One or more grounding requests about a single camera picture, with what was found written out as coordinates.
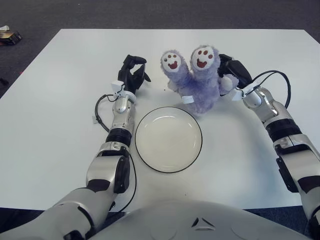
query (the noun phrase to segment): white plate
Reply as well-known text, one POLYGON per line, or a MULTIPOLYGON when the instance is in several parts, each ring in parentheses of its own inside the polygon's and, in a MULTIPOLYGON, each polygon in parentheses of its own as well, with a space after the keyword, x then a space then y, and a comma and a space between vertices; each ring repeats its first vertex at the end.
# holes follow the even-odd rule
POLYGON ((162 173, 176 173, 197 159, 202 133, 197 121, 186 111, 161 107, 140 121, 135 132, 135 146, 150 168, 162 173))

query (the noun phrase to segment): white table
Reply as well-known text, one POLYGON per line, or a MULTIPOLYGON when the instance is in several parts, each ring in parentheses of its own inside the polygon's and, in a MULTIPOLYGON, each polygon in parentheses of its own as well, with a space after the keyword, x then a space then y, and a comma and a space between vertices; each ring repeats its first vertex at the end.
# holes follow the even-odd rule
MULTIPOLYGON (((240 60, 254 77, 266 70, 287 74, 292 86, 289 111, 303 133, 320 149, 320 45, 304 30, 106 30, 62 29, 0 100, 0 207, 47 209, 71 190, 84 187, 86 172, 106 138, 93 124, 97 99, 127 54, 148 60, 145 82, 137 91, 136 126, 158 107, 176 106, 160 69, 163 51, 177 48, 187 59, 194 48, 212 44, 240 60)), ((284 103, 285 81, 272 76, 264 86, 284 103)), ((112 104, 99 108, 110 126, 112 104)), ((278 172, 272 141, 241 101, 222 99, 198 119, 201 153, 188 169, 163 174, 131 154, 137 171, 132 211, 162 200, 201 200, 242 209, 300 205, 278 172)), ((116 199, 120 209, 134 188, 116 199)))

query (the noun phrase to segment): silver arm segment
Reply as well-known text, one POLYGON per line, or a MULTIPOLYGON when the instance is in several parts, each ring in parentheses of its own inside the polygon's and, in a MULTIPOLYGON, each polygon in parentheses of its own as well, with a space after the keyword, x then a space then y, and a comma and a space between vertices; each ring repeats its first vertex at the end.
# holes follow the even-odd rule
POLYGON ((287 109, 262 87, 247 95, 253 110, 273 141, 280 174, 289 191, 299 193, 306 217, 320 234, 320 154, 302 134, 287 109))
POLYGON ((129 186, 129 146, 135 105, 119 97, 107 140, 93 159, 86 187, 78 188, 27 224, 0 234, 0 239, 81 240, 100 230, 118 194, 129 186))

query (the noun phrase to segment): purple plush toy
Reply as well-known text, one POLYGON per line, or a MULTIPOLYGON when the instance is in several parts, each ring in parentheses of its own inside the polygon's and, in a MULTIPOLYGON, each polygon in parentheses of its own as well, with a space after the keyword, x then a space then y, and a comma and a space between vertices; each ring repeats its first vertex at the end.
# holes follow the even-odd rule
POLYGON ((203 45, 194 50, 190 65, 193 73, 176 50, 166 51, 161 57, 161 68, 170 79, 168 87, 180 94, 196 116, 209 111, 220 95, 228 94, 239 83, 232 74, 219 77, 219 52, 212 46, 203 45))

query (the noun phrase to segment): label tag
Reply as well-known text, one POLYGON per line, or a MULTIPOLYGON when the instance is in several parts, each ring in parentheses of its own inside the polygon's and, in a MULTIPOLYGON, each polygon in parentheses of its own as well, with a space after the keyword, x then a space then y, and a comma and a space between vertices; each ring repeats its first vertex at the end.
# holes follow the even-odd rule
POLYGON ((191 96, 182 96, 181 98, 182 98, 182 102, 184 104, 192 104, 195 102, 194 97, 192 95, 191 96))

